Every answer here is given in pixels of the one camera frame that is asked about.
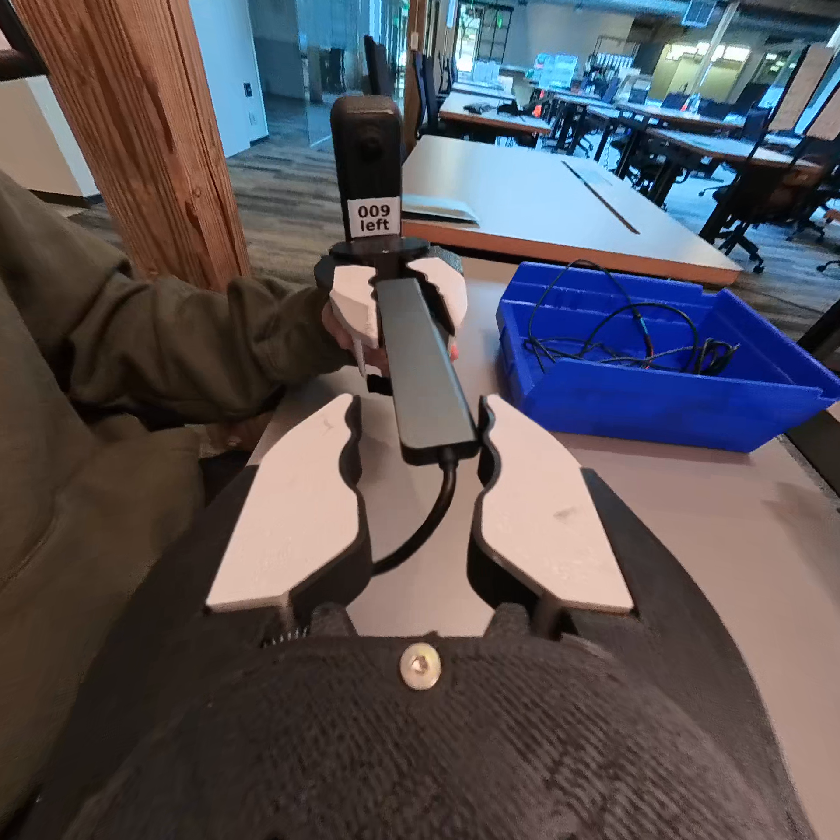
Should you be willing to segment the wide wooden pillar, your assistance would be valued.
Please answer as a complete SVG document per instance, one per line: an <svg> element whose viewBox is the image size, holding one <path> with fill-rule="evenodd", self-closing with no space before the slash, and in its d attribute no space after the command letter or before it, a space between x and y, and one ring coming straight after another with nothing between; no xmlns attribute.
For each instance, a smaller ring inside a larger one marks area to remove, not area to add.
<svg viewBox="0 0 840 840"><path fill-rule="evenodd" d="M135 268L251 273L187 1L13 2Z"/></svg>

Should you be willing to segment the person's left forearm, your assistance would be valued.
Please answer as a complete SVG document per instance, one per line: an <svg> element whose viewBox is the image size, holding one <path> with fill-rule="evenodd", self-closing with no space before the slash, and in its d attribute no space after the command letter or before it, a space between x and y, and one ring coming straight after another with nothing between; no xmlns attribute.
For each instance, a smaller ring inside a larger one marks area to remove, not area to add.
<svg viewBox="0 0 840 840"><path fill-rule="evenodd" d="M79 406L194 424L248 419L288 387L351 363L315 287L232 281L225 293L116 273L69 333Z"/></svg>

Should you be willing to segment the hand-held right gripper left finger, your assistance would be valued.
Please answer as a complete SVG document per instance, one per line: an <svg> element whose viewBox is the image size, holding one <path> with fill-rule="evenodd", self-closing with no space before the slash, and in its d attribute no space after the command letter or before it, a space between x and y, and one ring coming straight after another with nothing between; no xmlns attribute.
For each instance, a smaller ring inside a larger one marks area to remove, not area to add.
<svg viewBox="0 0 840 840"><path fill-rule="evenodd" d="M371 580L361 479L361 399L336 396L257 465L206 608L313 614L350 605Z"/></svg>

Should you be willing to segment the dark grey hub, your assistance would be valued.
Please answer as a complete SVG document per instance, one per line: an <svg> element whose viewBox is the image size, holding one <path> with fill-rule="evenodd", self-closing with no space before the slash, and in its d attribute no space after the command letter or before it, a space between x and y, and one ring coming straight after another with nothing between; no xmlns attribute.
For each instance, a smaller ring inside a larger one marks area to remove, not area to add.
<svg viewBox="0 0 840 840"><path fill-rule="evenodd" d="M455 326L439 292L403 276L378 280L374 296L403 459L428 466L475 457L476 424L449 355Z"/></svg>

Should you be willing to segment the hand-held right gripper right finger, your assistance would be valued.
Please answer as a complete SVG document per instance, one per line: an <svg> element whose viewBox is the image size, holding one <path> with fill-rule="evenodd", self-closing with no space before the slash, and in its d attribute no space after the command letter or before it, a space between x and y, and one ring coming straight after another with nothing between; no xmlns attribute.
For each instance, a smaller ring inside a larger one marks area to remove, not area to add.
<svg viewBox="0 0 840 840"><path fill-rule="evenodd" d="M479 402L480 454L469 582L490 606L541 602L628 615L634 600L583 468L499 395Z"/></svg>

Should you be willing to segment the blue plastic bin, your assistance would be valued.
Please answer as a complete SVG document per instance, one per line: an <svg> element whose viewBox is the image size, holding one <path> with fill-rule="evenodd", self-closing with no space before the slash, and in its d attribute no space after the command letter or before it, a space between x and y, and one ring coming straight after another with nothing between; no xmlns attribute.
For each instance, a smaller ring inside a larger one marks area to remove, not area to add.
<svg viewBox="0 0 840 840"><path fill-rule="evenodd" d="M747 454L838 377L729 290L522 262L497 310L513 405L556 433Z"/></svg>

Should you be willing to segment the black office chair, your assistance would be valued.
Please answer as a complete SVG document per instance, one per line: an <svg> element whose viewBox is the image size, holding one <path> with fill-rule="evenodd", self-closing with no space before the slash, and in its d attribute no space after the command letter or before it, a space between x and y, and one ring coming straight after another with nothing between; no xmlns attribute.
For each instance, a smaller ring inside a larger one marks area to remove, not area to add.
<svg viewBox="0 0 840 840"><path fill-rule="evenodd" d="M385 46L370 35L363 36L363 45L370 94L393 99L394 82Z"/></svg>
<svg viewBox="0 0 840 840"><path fill-rule="evenodd" d="M829 154L807 154L784 167L745 164L729 185L714 192L716 205L700 237L711 245L720 241L719 250L725 256L741 248L752 262L752 273L763 273L764 259L747 236L748 230L765 224L804 224L836 167Z"/></svg>

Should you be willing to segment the row of background office desks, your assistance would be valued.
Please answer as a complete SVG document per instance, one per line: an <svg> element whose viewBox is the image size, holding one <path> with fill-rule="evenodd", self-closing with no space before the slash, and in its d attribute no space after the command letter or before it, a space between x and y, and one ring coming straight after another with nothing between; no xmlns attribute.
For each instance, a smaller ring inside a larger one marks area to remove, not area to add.
<svg viewBox="0 0 840 840"><path fill-rule="evenodd" d="M678 176L684 172L694 171L705 160L730 164L737 174L744 165L784 167L791 164L795 157L803 159L807 154L838 156L838 139L825 140L811 136L809 133L805 136L805 145L797 144L789 148L786 153L765 148L761 138L750 141L741 137L744 119L731 121L712 119L675 108L662 108L631 102L618 102L612 109L605 110L600 101L592 101L565 93L559 94L558 98L564 104L582 109L584 118L592 115L605 117L606 122L610 125L616 123L619 127L629 129L626 148L614 171L602 167L597 160L561 152L549 153L545 150L525 148L518 145L508 147L473 140L464 141L593 161L601 168L614 174L636 193L647 198L648 201L664 212L665 199L672 185L676 183ZM429 137L460 140L432 134L427 134L422 139ZM461 210L462 214L459 217L450 220L474 221L474 218L464 208L447 206L443 208L432 206L432 208Z"/></svg>

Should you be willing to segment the person's olive clothed body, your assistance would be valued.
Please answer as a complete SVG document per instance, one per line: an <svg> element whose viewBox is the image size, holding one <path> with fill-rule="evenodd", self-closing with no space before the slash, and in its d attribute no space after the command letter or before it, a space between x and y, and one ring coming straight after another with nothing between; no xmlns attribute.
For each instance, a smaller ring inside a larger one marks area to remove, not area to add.
<svg viewBox="0 0 840 840"><path fill-rule="evenodd" d="M112 625L205 505L206 423L70 399L69 333L114 274L139 279L5 173L1 205L5 834L49 783Z"/></svg>

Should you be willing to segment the black metal bracket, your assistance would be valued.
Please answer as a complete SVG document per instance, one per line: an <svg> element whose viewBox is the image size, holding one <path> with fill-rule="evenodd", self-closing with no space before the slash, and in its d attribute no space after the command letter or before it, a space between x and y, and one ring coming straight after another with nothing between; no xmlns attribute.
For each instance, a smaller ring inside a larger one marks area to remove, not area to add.
<svg viewBox="0 0 840 840"><path fill-rule="evenodd" d="M35 43L10 1L1 1L1 82L49 74Z"/></svg>

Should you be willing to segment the person's left hand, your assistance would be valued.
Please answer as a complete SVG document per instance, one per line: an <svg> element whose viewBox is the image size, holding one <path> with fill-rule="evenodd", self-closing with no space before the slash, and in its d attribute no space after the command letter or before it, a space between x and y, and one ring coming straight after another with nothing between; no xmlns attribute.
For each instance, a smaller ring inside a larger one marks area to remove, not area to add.
<svg viewBox="0 0 840 840"><path fill-rule="evenodd" d="M333 310L332 303L327 302L321 312L321 320L323 327L332 336L335 342L343 350L351 352L353 358L357 361L357 352L355 346L355 338L348 332L343 325L343 322L337 317ZM370 366L383 376L390 376L390 363L384 347L371 347L367 344L360 343L361 351L364 356L364 365Z"/></svg>

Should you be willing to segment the grey desk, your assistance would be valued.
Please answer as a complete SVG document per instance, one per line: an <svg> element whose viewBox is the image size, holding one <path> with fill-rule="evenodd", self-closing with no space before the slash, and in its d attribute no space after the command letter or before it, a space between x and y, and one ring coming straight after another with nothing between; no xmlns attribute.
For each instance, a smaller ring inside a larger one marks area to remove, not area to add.
<svg viewBox="0 0 840 840"><path fill-rule="evenodd" d="M467 317L458 331L458 378L475 415L497 383L496 312L511 264L463 258ZM368 394L355 366L318 378L280 402L249 461L342 392L362 396L360 442L374 559L424 520L437 467L403 463L391 404ZM759 688L793 783L819 838L839 835L837 504L772 441L751 455L622 439L556 436L624 500L692 576L740 648ZM350 606L364 635L476 636L490 608L472 591L466 549L477 458L458 470L447 517L396 571Z"/></svg>

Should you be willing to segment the narrow wooden pillar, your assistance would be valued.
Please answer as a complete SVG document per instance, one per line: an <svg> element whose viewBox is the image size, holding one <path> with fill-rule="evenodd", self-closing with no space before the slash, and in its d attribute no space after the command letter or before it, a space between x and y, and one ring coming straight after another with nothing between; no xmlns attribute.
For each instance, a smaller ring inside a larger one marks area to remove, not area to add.
<svg viewBox="0 0 840 840"><path fill-rule="evenodd" d="M403 145L408 156L418 142L424 121L423 56L428 1L409 1L406 17L405 80L403 93Z"/></svg>

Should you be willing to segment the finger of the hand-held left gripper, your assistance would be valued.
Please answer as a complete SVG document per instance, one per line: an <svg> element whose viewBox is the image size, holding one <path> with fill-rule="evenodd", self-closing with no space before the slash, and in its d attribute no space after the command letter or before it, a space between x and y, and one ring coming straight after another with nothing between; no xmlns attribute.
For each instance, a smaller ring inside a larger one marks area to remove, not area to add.
<svg viewBox="0 0 840 840"><path fill-rule="evenodd" d="M378 350L381 344L375 277L372 266L336 266L329 293L333 314L350 336L362 378L368 375L365 352Z"/></svg>
<svg viewBox="0 0 840 840"><path fill-rule="evenodd" d="M414 259L406 267L418 279L433 318L448 335L456 335L468 309L463 275L444 259Z"/></svg>

